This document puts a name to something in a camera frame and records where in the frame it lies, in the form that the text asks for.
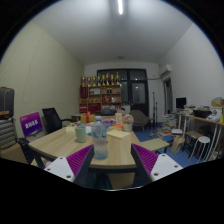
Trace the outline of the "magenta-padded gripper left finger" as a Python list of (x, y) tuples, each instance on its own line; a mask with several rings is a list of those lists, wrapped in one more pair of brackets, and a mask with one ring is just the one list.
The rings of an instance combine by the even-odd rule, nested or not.
[(68, 157), (58, 157), (45, 168), (45, 171), (84, 186), (93, 156), (94, 146), (89, 145)]

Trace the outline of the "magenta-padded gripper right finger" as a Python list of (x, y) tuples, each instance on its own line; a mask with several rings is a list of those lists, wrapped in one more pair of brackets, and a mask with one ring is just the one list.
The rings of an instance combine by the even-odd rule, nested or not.
[(142, 186), (182, 169), (166, 153), (156, 154), (134, 143), (131, 144), (131, 155), (137, 167), (135, 180), (139, 181)]

